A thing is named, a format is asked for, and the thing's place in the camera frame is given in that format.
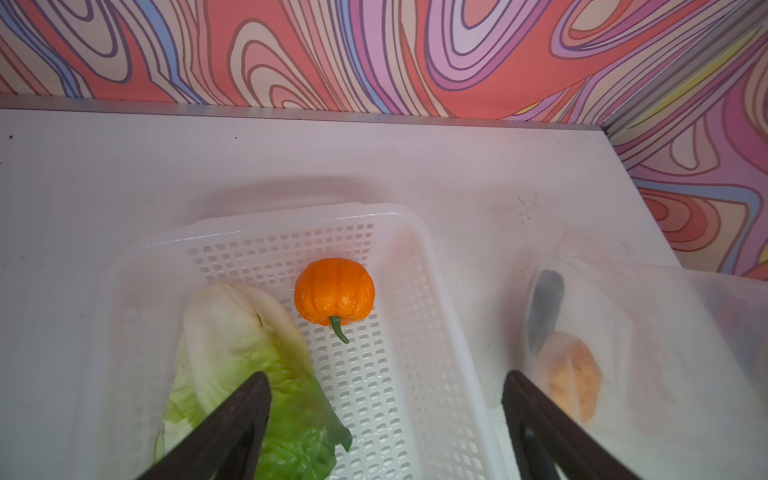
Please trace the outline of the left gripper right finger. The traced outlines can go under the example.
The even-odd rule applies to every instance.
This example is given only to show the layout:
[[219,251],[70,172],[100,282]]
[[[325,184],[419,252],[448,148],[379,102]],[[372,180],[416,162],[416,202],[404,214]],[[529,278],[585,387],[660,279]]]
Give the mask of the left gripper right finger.
[[518,370],[505,378],[502,406],[523,479],[635,479]]

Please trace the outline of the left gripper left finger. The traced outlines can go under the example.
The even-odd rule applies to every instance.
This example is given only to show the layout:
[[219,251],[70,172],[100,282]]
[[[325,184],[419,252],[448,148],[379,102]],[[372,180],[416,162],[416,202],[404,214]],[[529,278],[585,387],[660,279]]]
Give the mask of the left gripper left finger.
[[256,372],[141,477],[253,479],[269,420],[268,377]]

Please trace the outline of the tan toy potato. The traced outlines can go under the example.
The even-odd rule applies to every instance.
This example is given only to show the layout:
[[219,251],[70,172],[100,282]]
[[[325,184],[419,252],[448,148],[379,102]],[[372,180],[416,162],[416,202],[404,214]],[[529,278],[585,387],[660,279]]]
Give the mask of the tan toy potato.
[[586,424],[594,417],[602,371],[579,338],[550,334],[536,356],[534,381],[572,420]]

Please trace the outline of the dark toy eggplant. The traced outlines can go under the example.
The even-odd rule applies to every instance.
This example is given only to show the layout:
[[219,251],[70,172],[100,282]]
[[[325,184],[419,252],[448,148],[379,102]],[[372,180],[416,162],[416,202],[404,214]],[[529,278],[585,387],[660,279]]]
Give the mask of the dark toy eggplant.
[[557,324],[565,293],[565,281],[561,273],[542,270],[535,282],[526,317],[527,345],[532,354],[542,348]]

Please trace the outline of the clear zip top bag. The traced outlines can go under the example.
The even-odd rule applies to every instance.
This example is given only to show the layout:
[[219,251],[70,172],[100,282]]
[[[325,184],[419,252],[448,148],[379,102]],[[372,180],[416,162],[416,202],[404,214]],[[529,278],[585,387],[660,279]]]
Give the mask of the clear zip top bag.
[[585,342],[602,371],[595,415],[579,427],[645,479],[766,477],[765,282],[650,265],[565,228],[534,254],[526,291],[523,371],[536,386],[525,322],[545,269],[565,281],[554,332]]

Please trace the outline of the white plastic perforated basket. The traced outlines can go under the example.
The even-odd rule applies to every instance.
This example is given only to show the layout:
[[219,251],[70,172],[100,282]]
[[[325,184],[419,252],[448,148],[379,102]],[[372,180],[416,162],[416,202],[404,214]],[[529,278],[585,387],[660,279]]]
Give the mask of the white plastic perforated basket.
[[394,204],[205,220],[99,282],[76,479],[136,479],[256,372],[261,479],[502,479],[423,222]]

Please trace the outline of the orange toy pumpkin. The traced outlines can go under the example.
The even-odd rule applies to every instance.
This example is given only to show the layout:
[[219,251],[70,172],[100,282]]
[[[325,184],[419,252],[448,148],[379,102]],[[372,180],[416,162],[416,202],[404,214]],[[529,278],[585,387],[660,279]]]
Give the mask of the orange toy pumpkin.
[[336,257],[306,266],[295,283],[294,303],[303,319],[330,327],[348,344],[343,327],[366,319],[375,295],[373,279],[362,264]]

